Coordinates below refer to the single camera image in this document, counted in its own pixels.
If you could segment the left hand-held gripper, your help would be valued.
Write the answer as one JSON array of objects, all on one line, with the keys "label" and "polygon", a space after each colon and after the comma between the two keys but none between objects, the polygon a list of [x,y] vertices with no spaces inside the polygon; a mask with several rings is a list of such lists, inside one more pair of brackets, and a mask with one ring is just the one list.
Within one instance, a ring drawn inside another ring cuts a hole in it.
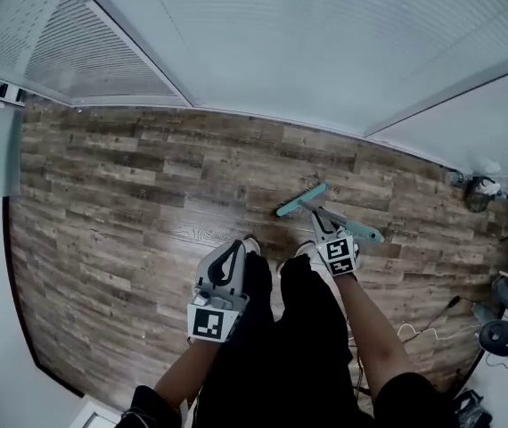
[{"label": "left hand-held gripper", "polygon": [[[197,268],[197,284],[187,304],[187,334],[192,339],[227,342],[250,297],[242,294],[246,249],[241,240],[219,245]],[[231,289],[221,292],[213,289]]]}]

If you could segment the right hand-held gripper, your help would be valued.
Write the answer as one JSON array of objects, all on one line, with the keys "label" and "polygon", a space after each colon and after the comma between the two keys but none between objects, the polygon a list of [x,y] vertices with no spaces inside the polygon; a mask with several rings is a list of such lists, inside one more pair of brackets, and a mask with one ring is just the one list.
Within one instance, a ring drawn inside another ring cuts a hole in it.
[{"label": "right hand-held gripper", "polygon": [[329,274],[333,278],[352,275],[356,270],[359,253],[354,238],[347,234],[344,226],[321,218],[315,211],[311,213],[311,220],[318,243],[317,250]]}]

